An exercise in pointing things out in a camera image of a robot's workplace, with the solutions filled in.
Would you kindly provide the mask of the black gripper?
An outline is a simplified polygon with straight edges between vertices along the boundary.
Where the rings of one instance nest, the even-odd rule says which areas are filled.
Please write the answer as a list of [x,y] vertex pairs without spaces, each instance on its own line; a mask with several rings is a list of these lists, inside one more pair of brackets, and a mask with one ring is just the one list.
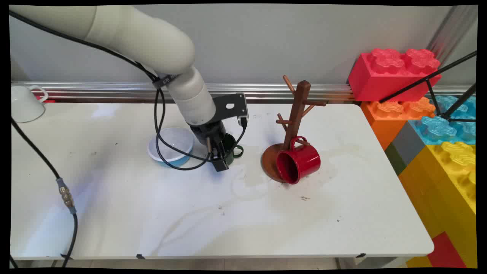
[[209,144],[212,148],[210,159],[215,170],[217,172],[228,170],[229,165],[226,163],[228,149],[226,149],[225,143],[223,142],[226,137],[224,123],[220,120],[199,126],[190,125],[189,127],[201,144],[207,146],[207,139],[209,138]]

